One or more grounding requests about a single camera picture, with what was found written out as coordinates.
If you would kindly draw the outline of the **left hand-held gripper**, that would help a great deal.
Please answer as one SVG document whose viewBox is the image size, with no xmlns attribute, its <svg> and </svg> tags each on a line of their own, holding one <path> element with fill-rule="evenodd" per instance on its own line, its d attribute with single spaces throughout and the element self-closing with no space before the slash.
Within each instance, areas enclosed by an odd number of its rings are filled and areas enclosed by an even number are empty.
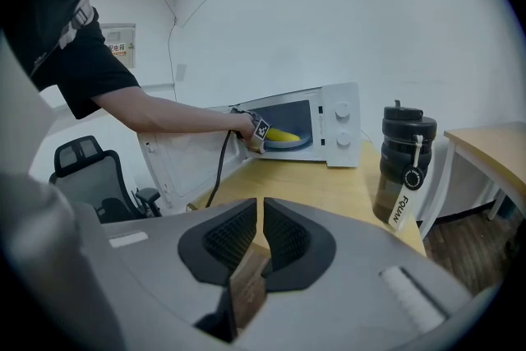
<svg viewBox="0 0 526 351">
<path fill-rule="evenodd" d="M 271 125 L 260 114 L 253 111 L 232 107 L 229 112 L 232 114 L 248 114 L 251 116 L 254 131 L 249 142 L 244 141 L 244 143 L 249 151 L 260 155 L 264 154 L 265 139 Z"/>
</svg>

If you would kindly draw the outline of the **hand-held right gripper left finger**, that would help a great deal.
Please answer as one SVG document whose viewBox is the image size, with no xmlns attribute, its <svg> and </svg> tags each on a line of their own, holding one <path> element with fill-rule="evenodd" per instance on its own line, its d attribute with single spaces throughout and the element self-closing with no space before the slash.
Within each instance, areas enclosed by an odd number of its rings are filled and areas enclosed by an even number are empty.
<svg viewBox="0 0 526 351">
<path fill-rule="evenodd" d="M 229 278 L 256 233 L 256 200 L 105 224 L 104 279 L 126 351 L 233 351 Z"/>
</svg>

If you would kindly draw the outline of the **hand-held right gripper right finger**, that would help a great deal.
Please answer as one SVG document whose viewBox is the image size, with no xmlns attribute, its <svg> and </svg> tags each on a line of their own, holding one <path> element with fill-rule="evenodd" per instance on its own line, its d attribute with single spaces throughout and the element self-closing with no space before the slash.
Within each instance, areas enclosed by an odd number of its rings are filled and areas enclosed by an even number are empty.
<svg viewBox="0 0 526 351">
<path fill-rule="evenodd" d="M 391 232 L 296 202 L 264 201 L 266 299 L 245 351 L 409 349 L 471 300 L 446 270 Z"/>
</svg>

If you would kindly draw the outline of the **yellow corn cob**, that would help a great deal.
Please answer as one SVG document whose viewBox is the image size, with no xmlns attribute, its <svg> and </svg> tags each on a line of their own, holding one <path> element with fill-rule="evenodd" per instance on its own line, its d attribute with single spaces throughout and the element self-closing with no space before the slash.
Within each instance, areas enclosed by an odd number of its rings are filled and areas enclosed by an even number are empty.
<svg viewBox="0 0 526 351">
<path fill-rule="evenodd" d="M 266 140 L 272 142 L 296 142 L 300 141 L 301 137 L 289 132 L 281 131 L 275 127 L 271 127 L 266 134 Z"/>
</svg>

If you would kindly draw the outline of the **blue plate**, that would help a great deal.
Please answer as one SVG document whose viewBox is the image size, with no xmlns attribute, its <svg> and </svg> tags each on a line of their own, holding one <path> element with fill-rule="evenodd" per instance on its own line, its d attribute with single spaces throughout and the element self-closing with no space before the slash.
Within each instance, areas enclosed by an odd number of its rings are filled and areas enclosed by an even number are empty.
<svg viewBox="0 0 526 351">
<path fill-rule="evenodd" d="M 301 137 L 301 140 L 296 141 L 296 142 L 272 142 L 272 141 L 267 141 L 265 139 L 265 148 L 267 150 L 278 150 L 278 151 L 297 150 L 297 149 L 306 147 L 311 143 L 310 134 L 302 134 L 298 136 Z"/>
</svg>

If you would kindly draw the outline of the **white microwave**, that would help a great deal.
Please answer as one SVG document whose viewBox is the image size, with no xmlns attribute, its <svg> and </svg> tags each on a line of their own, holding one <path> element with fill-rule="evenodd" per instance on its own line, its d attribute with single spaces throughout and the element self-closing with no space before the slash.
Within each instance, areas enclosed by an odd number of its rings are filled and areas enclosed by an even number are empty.
<svg viewBox="0 0 526 351">
<path fill-rule="evenodd" d="M 296 135 L 310 134 L 311 143 L 297 150 L 249 151 L 234 134 L 140 134 L 138 141 L 166 205 L 166 215 L 181 214 L 187 205 L 253 159 L 324 162 L 329 167 L 355 168 L 361 154 L 360 101 L 354 82 L 324 85 L 217 107 L 260 114 L 270 125 Z"/>
</svg>

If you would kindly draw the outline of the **person's left forearm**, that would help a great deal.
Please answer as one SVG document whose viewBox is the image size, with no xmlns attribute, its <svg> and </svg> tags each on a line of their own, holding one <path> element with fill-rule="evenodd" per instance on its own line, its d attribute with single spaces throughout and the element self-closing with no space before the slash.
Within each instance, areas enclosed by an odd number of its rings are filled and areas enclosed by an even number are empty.
<svg viewBox="0 0 526 351">
<path fill-rule="evenodd" d="M 146 94 L 139 87 L 115 90 L 92 99 L 137 133 L 195 134 L 231 131 L 229 113 L 201 109 Z"/>
</svg>

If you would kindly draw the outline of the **person's left hand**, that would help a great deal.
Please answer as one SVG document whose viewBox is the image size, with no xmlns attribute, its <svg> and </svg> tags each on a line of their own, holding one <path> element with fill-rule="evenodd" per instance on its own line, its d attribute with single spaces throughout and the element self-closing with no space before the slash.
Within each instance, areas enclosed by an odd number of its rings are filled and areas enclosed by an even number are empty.
<svg viewBox="0 0 526 351">
<path fill-rule="evenodd" d="M 255 131 L 254 119 L 249 113 L 230 113 L 227 115 L 228 129 L 236 132 L 246 143 L 248 143 Z"/>
</svg>

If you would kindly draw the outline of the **small wooden table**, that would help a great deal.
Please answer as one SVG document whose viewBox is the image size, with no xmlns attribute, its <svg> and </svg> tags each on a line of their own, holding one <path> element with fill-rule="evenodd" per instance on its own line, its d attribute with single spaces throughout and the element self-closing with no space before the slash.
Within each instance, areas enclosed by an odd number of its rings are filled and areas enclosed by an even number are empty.
<svg viewBox="0 0 526 351">
<path fill-rule="evenodd" d="M 363 141 L 360 165 L 356 168 L 256 159 L 222 180 L 212 201 L 214 206 L 252 197 L 258 203 L 256 236 L 230 280 L 238 331 L 250 324 L 266 299 L 265 280 L 261 274 L 270 259 L 270 249 L 263 234 L 263 199 L 275 197 L 295 201 L 387 230 L 389 227 L 372 211 L 380 177 L 379 163 L 380 154 L 374 145 Z"/>
</svg>

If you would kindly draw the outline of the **black mesh office chair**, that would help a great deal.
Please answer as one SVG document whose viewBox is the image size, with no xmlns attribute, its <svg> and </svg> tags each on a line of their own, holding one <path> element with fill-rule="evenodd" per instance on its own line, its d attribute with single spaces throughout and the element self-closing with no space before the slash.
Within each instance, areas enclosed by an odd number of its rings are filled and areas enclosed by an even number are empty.
<svg viewBox="0 0 526 351">
<path fill-rule="evenodd" d="M 103 150 L 94 136 L 60 145 L 54 152 L 54 172 L 49 182 L 71 201 L 93 206 L 102 224 L 160 217 L 153 187 L 129 192 L 122 164 L 114 150 Z"/>
</svg>

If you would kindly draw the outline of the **dark water bottle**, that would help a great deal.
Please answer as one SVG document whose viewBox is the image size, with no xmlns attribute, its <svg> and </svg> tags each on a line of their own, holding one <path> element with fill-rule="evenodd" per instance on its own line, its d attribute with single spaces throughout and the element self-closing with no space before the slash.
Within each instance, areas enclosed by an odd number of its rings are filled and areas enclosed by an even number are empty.
<svg viewBox="0 0 526 351">
<path fill-rule="evenodd" d="M 404 107 L 399 100 L 384 107 L 380 178 L 372 209 L 395 232 L 418 209 L 436 132 L 436 120 L 421 109 Z"/>
</svg>

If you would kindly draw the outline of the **person's black shirt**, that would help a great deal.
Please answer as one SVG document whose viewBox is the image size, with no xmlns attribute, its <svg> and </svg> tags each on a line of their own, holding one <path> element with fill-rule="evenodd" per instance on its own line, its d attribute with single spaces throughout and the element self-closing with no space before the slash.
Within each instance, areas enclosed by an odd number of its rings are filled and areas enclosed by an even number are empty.
<svg viewBox="0 0 526 351">
<path fill-rule="evenodd" d="M 76 9 L 87 3 L 90 0 L 0 0 L 0 28 L 28 77 L 35 60 L 58 42 Z M 51 53 L 30 78 L 39 91 L 56 86 L 78 119 L 98 110 L 94 97 L 138 85 L 105 45 L 94 11 L 93 21 L 64 49 Z"/>
</svg>

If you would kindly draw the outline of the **large wooden desk white legs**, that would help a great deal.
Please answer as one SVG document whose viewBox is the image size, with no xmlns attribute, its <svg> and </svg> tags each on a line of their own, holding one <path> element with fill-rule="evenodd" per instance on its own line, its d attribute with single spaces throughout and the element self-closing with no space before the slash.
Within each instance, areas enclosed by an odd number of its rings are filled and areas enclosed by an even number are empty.
<svg viewBox="0 0 526 351">
<path fill-rule="evenodd" d="M 485 127 L 445 131 L 449 140 L 445 164 L 431 204 L 419 227 L 425 238 L 441 213 L 449 190 L 456 155 L 466 159 L 499 188 L 488 219 L 494 219 L 507 196 L 526 219 L 526 122 L 508 122 Z"/>
</svg>

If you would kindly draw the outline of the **wall electrical box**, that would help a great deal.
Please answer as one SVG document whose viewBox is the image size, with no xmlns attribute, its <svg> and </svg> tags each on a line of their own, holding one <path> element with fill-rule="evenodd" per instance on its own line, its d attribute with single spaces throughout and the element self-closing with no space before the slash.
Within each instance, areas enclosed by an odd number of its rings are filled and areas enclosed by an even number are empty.
<svg viewBox="0 0 526 351">
<path fill-rule="evenodd" d="M 127 69 L 135 68 L 136 61 L 136 25 L 101 24 L 105 45 L 112 55 Z"/>
</svg>

